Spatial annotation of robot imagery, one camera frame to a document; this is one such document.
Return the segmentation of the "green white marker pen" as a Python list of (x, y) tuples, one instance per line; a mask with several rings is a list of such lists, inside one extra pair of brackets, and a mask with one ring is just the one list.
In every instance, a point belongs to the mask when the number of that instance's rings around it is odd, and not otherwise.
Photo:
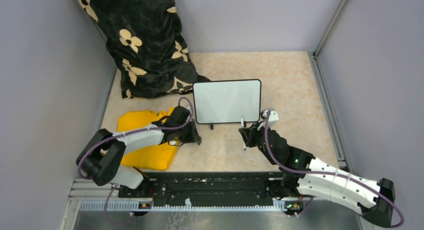
[(246, 151), (247, 150), (247, 146), (246, 146), (246, 141), (245, 141), (245, 132), (244, 132), (244, 128), (245, 126), (245, 121), (243, 119), (243, 117), (240, 118), (240, 129), (239, 129), (239, 133), (241, 134), (242, 137), (242, 144), (243, 144), (243, 150)]

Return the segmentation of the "white whiteboard black frame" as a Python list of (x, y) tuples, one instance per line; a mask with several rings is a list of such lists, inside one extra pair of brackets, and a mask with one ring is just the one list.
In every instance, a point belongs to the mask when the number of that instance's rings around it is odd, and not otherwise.
[(240, 124), (260, 119), (262, 82), (259, 79), (197, 82), (192, 88), (198, 124)]

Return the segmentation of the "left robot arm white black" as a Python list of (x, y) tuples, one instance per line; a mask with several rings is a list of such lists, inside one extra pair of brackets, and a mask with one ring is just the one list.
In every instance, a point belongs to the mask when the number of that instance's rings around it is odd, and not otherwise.
[(125, 155), (144, 147), (172, 141), (190, 143), (189, 129), (194, 126), (190, 109), (177, 106), (163, 120), (127, 132), (98, 130), (76, 159), (77, 173), (97, 186), (116, 184), (130, 188), (138, 197), (149, 193), (150, 184), (134, 167), (122, 164)]

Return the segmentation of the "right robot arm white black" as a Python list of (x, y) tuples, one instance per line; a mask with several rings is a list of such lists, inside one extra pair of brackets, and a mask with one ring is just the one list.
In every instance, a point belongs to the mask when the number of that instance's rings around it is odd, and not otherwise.
[(279, 190), (284, 196), (314, 196), (347, 207), (368, 222), (392, 227), (395, 185), (353, 175), (331, 166), (313, 154), (291, 146), (263, 122), (239, 128), (247, 147), (257, 147), (272, 165), (283, 172)]

